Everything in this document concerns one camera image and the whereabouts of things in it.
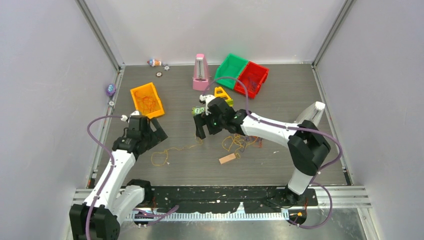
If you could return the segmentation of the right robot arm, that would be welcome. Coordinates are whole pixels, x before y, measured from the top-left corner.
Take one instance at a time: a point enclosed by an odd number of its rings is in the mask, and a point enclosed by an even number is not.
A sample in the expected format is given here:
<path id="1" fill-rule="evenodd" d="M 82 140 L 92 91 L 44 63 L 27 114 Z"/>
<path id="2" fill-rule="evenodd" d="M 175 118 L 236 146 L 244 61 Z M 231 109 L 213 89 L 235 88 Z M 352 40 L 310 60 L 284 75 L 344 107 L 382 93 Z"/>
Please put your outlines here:
<path id="1" fill-rule="evenodd" d="M 330 144 L 312 121 L 287 123 L 245 109 L 235 111 L 223 98 L 210 94 L 201 95 L 199 101 L 204 104 L 205 111 L 193 117 L 198 138 L 206 137 L 204 127 L 207 127 L 210 135 L 227 130 L 231 134 L 258 137 L 286 147 L 294 172 L 286 185 L 285 198 L 291 205 L 299 205 L 305 199 L 305 190 L 331 151 Z"/>

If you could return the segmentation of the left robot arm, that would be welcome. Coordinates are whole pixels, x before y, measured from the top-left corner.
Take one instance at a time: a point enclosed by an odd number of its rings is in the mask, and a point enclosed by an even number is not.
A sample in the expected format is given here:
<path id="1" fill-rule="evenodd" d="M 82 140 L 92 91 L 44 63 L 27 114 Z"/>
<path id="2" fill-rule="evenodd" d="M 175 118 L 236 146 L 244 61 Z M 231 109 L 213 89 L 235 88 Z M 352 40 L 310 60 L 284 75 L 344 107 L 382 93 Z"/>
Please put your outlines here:
<path id="1" fill-rule="evenodd" d="M 126 218 L 140 205 L 148 207 L 154 191 L 147 180 L 132 179 L 124 190 L 124 180 L 138 157 L 167 139 L 157 118 L 148 118 L 139 111 L 120 116 L 128 126 L 111 149 L 108 165 L 97 185 L 83 200 L 74 203 L 69 211 L 74 240 L 116 240 Z"/>

